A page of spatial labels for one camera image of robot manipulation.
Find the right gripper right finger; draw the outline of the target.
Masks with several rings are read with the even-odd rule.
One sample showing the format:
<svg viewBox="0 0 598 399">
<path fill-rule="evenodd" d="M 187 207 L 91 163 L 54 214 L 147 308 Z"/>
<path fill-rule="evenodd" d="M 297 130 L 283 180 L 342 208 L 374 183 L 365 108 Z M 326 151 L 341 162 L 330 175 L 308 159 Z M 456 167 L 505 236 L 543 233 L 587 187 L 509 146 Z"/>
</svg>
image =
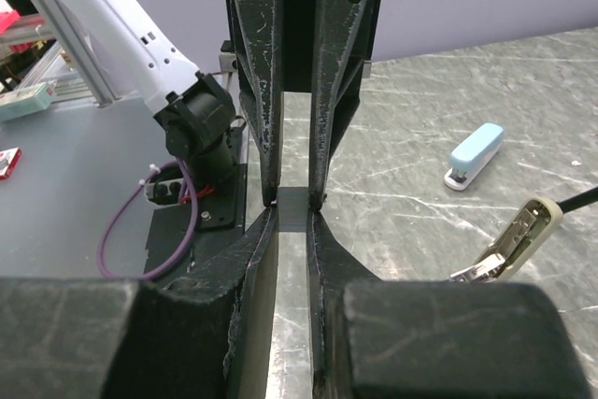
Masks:
<svg viewBox="0 0 598 399">
<path fill-rule="evenodd" d="M 335 238 L 323 215 L 307 213 L 306 268 L 314 398 L 351 398 L 350 343 L 344 290 L 353 281 L 378 281 Z"/>
</svg>

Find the light blue stapler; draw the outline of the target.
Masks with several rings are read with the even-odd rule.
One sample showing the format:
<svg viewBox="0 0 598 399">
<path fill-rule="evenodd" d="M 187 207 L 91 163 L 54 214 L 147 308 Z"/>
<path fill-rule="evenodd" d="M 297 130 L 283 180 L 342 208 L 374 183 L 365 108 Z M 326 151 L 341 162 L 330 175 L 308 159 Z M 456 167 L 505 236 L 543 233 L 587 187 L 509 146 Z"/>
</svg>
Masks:
<svg viewBox="0 0 598 399">
<path fill-rule="evenodd" d="M 445 185 L 461 192 L 469 187 L 501 148 L 505 129 L 486 122 L 453 149 L 448 157 Z"/>
</svg>

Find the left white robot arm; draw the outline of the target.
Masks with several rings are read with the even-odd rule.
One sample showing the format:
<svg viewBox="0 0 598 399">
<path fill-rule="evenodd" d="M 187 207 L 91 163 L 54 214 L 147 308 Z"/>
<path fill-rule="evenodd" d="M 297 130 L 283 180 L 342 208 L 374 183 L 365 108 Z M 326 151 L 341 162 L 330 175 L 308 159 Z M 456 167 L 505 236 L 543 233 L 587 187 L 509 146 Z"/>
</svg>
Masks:
<svg viewBox="0 0 598 399">
<path fill-rule="evenodd" d="M 137 0 L 59 0 L 122 58 L 166 146 L 204 170 L 233 118 L 231 96 Z M 308 198 L 320 210 L 335 150 L 360 102 L 381 0 L 226 0 L 239 100 L 260 153 L 263 202 L 278 196 L 283 95 L 311 97 Z"/>
</svg>

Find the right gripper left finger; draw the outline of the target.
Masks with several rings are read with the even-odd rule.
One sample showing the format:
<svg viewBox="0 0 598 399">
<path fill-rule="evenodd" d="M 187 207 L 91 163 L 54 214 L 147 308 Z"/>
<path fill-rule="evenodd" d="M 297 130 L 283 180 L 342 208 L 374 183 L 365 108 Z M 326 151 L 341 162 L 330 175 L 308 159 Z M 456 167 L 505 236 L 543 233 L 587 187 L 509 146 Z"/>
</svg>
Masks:
<svg viewBox="0 0 598 399">
<path fill-rule="evenodd" d="M 160 292 L 159 398 L 263 398 L 278 270 L 278 210 Z"/>
</svg>

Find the black staple strip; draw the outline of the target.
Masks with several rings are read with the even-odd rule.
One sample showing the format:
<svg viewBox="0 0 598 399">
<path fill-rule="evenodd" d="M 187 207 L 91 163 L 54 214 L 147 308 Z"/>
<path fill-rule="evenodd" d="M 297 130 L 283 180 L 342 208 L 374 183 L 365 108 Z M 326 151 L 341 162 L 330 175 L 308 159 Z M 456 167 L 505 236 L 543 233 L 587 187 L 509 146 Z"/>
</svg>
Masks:
<svg viewBox="0 0 598 399">
<path fill-rule="evenodd" d="M 304 234 L 308 215 L 307 187 L 280 187 L 277 199 L 281 233 Z"/>
</svg>

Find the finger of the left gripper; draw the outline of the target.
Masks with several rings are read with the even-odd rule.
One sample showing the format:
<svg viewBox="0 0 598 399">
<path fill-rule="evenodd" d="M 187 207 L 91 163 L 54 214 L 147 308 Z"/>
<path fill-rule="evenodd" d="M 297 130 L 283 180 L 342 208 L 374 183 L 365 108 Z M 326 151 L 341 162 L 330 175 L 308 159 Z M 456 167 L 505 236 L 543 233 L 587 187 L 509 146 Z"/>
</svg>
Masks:
<svg viewBox="0 0 598 399">
<path fill-rule="evenodd" d="M 316 0 L 311 89 L 308 191 L 309 207 L 323 206 L 341 87 L 350 84 L 366 59 L 358 54 L 348 68 L 370 0 Z"/>
<path fill-rule="evenodd" d="M 260 152 L 263 203 L 277 201 L 282 150 L 282 0 L 233 0 L 238 36 L 237 60 L 251 87 L 242 100 L 252 113 Z"/>
</svg>

